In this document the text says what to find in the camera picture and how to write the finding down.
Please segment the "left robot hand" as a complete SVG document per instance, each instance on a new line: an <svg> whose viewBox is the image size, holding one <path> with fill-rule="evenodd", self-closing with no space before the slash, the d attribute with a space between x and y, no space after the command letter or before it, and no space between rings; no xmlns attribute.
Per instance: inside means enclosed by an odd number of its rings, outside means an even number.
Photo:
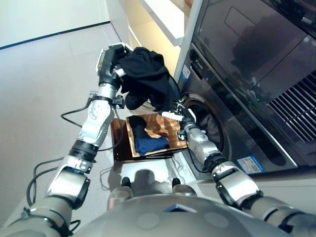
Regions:
<svg viewBox="0 0 316 237"><path fill-rule="evenodd" d="M116 89L120 87L120 76L116 73L117 69L121 69L119 60L129 56L132 51L133 49L123 42L111 44L108 49L101 49L96 64L99 86L110 84Z"/></svg>

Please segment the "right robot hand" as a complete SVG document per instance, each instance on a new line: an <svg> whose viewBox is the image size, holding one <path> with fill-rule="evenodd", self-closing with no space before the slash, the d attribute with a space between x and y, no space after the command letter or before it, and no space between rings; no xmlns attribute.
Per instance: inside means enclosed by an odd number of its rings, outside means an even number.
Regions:
<svg viewBox="0 0 316 237"><path fill-rule="evenodd" d="M181 100L173 100L170 105L170 110L159 111L159 115L178 121L182 129L189 124L195 125L196 123L196 116L190 109L182 104Z"/></svg>

